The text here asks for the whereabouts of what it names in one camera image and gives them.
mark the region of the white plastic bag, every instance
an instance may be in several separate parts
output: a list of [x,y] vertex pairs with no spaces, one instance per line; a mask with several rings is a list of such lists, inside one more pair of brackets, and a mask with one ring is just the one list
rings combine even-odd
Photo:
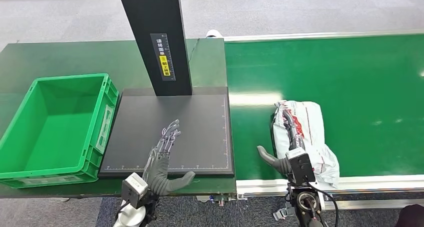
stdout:
[[273,123],[273,134],[277,157],[285,158],[290,146],[289,133],[284,127],[283,109],[286,109],[293,116],[297,134],[303,137],[305,150],[314,168],[316,180],[336,187],[340,177],[339,162],[325,143],[324,122],[320,106],[314,102],[292,100],[281,100],[275,106],[277,110]]

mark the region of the gray carpet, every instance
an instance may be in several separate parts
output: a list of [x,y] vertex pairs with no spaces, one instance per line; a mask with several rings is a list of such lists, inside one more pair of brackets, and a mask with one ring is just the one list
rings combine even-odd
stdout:
[[[119,198],[104,198],[96,227],[111,227],[120,203]],[[197,201],[193,196],[161,197],[157,220],[149,227],[298,227],[294,218],[274,220],[272,213],[283,203],[281,197],[256,197],[220,207]],[[339,227],[394,227],[399,212],[400,209],[340,211]],[[334,226],[334,211],[325,211],[322,217],[329,227]]]
[[[423,0],[181,0],[181,5],[188,38],[203,37],[209,29],[224,36],[424,29]],[[131,39],[120,0],[0,0],[0,50],[17,42]],[[117,201],[105,198],[102,207],[100,202],[0,199],[0,226],[94,227],[98,216],[97,226],[109,227]],[[152,226],[294,226],[272,219],[278,198],[231,202],[223,208],[191,197],[161,202]],[[398,212],[343,211],[340,226],[390,227]],[[333,215],[325,216],[331,221]]]

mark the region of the yellow label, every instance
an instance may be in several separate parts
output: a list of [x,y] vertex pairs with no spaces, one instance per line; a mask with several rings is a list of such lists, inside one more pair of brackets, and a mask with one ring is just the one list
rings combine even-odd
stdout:
[[168,66],[168,60],[166,55],[159,55],[160,65],[162,66],[162,71],[164,76],[170,76],[170,67]]

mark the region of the robotic hand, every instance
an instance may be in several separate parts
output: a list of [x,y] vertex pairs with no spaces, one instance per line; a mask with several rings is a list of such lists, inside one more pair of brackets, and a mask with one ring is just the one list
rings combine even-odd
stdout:
[[159,196],[166,196],[192,182],[196,175],[192,171],[181,178],[168,179],[170,150],[176,137],[181,134],[179,126],[177,119],[163,128],[159,142],[150,151],[142,177],[134,172],[122,182],[123,201],[113,227],[146,226],[156,219]]
[[288,216],[296,216],[300,227],[328,227],[320,215],[319,192],[321,192],[334,202],[336,208],[335,226],[337,227],[339,222],[337,204],[333,197],[310,184],[310,182],[315,182],[316,179],[309,155],[305,151],[305,144],[302,137],[297,134],[291,114],[286,110],[282,113],[286,120],[285,127],[290,139],[286,157],[277,159],[267,153],[264,147],[260,145],[257,147],[261,158],[279,173],[287,176],[288,179],[288,194],[285,196],[286,207],[274,213],[274,218],[281,220]]

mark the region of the green plastic crate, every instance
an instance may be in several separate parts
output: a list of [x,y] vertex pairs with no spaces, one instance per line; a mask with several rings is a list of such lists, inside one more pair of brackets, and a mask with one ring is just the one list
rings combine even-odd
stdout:
[[117,100],[106,73],[34,80],[0,140],[0,183],[96,181]]

